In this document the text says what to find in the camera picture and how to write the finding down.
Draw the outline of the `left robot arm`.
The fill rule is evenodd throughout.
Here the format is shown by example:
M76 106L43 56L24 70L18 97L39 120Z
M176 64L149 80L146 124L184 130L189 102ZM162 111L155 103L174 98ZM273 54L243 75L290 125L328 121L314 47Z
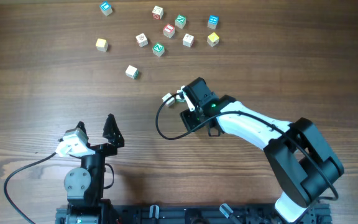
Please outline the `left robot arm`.
M113 114L109 114L103 128L103 137L108 141L92 146L86 133L84 122L65 132L56 149L60 157L71 156L81 160L79 167L70 170L64 179L67 192L67 208L59 208L55 222L60 224L102 224L121 223L121 217L109 199L103 198L105 189L112 184L104 184L107 167L106 158L117 155L124 147L124 138Z

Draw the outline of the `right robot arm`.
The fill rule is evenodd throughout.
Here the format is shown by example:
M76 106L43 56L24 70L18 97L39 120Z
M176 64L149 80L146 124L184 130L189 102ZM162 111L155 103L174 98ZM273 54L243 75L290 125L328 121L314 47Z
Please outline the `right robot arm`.
M188 109L181 113L188 132L210 125L263 150L283 193L275 210L287 222L298 221L344 174L344 166L318 128L308 119L291 123L262 115L230 96L213 93L178 96Z

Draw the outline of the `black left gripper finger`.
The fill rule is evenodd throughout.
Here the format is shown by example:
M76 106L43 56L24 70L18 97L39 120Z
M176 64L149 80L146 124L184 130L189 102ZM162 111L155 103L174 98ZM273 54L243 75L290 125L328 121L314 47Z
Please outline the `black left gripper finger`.
M117 126L113 114L108 114L103 128L103 138L107 139L114 147L124 147L124 138Z
M88 140L88 135L86 133L85 124L82 121L79 121L75 128L75 135L82 140Z

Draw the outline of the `plain white wooden block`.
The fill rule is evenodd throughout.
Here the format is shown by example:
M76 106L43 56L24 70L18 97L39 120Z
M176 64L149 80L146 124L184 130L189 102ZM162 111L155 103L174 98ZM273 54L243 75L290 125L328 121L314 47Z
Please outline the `plain white wooden block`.
M171 93L167 93L162 97L162 101L165 103L166 107L171 107L175 103L175 97Z

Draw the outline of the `green framed picture block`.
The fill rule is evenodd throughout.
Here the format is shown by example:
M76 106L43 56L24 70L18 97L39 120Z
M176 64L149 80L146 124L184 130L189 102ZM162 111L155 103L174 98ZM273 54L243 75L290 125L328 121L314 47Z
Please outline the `green framed picture block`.
M183 96L183 92L181 90L177 90L177 95L176 95L175 99L176 99L176 102L178 102L178 103L184 103L186 101L185 97Z

